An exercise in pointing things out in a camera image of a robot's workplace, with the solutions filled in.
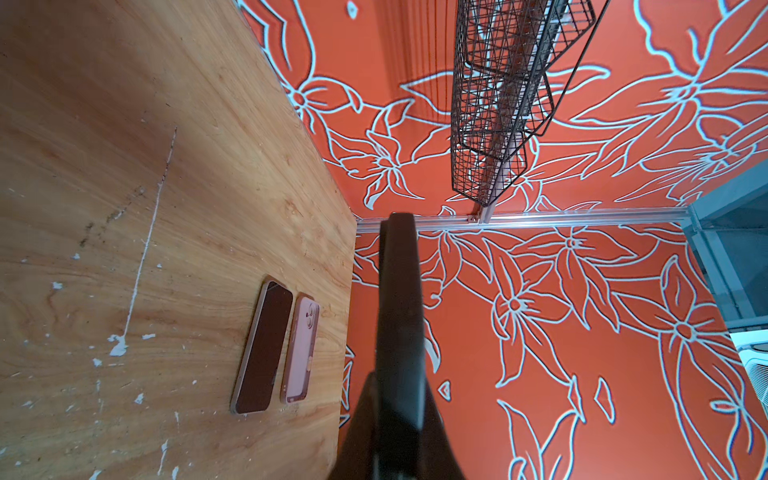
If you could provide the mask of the pink phone case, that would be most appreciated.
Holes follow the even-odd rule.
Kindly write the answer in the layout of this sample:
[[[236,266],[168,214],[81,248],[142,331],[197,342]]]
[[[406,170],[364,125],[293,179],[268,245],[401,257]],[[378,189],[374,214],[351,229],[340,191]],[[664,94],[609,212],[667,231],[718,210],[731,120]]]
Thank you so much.
[[[294,308],[281,387],[281,401],[285,404],[304,400],[307,396],[319,318],[320,305],[317,301],[300,293]]]

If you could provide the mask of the black phone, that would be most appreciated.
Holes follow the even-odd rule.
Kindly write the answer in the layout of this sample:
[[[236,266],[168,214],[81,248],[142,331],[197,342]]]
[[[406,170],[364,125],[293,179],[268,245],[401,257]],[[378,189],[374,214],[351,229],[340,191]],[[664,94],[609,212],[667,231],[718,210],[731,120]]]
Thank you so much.
[[[415,217],[381,223],[375,358],[374,479],[415,479],[424,425],[426,366]]]
[[[293,294],[267,276],[261,286],[231,399],[231,411],[247,415],[270,405],[283,342],[293,305]]]

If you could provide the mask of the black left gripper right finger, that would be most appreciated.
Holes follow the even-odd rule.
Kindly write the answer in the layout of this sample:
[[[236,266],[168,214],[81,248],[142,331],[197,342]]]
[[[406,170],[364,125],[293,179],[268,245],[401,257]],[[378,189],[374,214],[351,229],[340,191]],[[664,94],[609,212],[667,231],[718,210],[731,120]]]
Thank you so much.
[[[422,478],[465,478],[451,449],[429,385],[426,385],[422,427]]]

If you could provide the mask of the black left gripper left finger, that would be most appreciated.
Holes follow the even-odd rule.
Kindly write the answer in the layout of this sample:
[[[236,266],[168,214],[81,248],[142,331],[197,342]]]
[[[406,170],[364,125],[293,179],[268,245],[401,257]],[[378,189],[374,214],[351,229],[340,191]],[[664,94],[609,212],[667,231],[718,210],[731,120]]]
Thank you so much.
[[[364,383],[349,429],[328,479],[377,479],[378,382],[371,372]]]

